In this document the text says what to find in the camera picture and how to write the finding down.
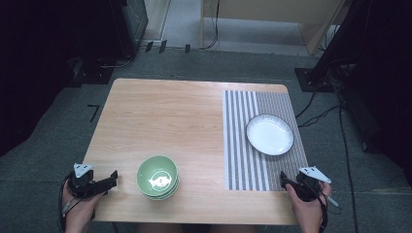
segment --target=white plate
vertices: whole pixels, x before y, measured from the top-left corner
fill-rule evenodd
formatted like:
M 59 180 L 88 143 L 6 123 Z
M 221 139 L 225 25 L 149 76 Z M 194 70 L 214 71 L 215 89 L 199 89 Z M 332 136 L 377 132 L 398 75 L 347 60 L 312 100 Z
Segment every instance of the white plate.
M 252 146 L 268 155 L 281 155 L 291 149 L 293 133 L 289 125 L 273 115 L 258 115 L 246 129 Z

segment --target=person's right hand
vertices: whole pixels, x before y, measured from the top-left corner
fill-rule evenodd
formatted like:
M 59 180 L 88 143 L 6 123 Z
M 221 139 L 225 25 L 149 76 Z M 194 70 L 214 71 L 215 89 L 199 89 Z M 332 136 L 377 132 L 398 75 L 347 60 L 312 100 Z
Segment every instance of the person's right hand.
M 330 196 L 332 188 L 328 183 L 320 183 L 321 191 L 324 195 Z M 321 227 L 323 213 L 321 203 L 318 199 L 311 202 L 304 202 L 297 197 L 294 188 L 290 184 L 286 184 L 286 190 L 293 203 L 293 211 L 303 233 L 318 233 Z M 321 200 L 326 204 L 326 199 L 320 195 Z

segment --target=person's left hand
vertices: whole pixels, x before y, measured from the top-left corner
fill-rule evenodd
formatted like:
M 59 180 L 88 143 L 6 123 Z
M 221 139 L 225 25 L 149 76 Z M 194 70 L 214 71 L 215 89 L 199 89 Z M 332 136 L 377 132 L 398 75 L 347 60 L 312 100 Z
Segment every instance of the person's left hand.
M 71 201 L 70 210 L 74 205 L 73 209 L 71 209 L 66 215 L 66 233 L 69 232 L 87 232 L 88 223 L 91 220 L 91 216 L 93 215 L 93 211 L 97 208 L 97 203 L 100 198 L 103 196 L 104 193 L 100 193 L 95 195 L 86 200 L 80 199 L 73 199 L 73 195 L 68 187 L 68 180 L 64 184 L 63 188 L 63 196 L 62 196 L 62 203 L 61 205 L 64 207 L 66 203 Z

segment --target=wooden furniture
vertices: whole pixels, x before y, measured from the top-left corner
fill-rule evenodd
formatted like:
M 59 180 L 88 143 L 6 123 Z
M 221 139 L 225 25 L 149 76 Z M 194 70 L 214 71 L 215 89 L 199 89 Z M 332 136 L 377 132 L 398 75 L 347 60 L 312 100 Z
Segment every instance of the wooden furniture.
M 285 191 L 225 188 L 223 91 L 287 93 L 283 85 L 118 79 L 105 104 L 84 163 L 100 181 L 119 172 L 102 198 L 99 221 L 296 224 Z M 180 184 L 169 199 L 153 201 L 136 184 L 147 158 L 172 158 Z
M 332 24 L 340 24 L 351 0 L 202 0 L 200 18 L 200 46 L 203 47 L 205 17 L 235 18 L 298 23 L 300 34 L 310 54 Z

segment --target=floor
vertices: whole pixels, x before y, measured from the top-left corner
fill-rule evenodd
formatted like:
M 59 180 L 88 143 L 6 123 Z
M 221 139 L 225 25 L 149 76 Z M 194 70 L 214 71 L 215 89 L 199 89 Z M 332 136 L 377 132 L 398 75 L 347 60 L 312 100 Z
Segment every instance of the floor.
M 144 43 L 154 41 L 166 47 L 193 49 L 200 46 L 200 14 L 202 0 L 146 0 L 149 17 Z M 205 18 L 203 47 L 211 45 L 215 37 L 213 20 Z M 219 40 L 211 50 L 275 53 L 310 56 L 296 23 L 219 18 Z M 330 28 L 330 41 L 334 26 Z M 319 50 L 314 56 L 320 57 Z

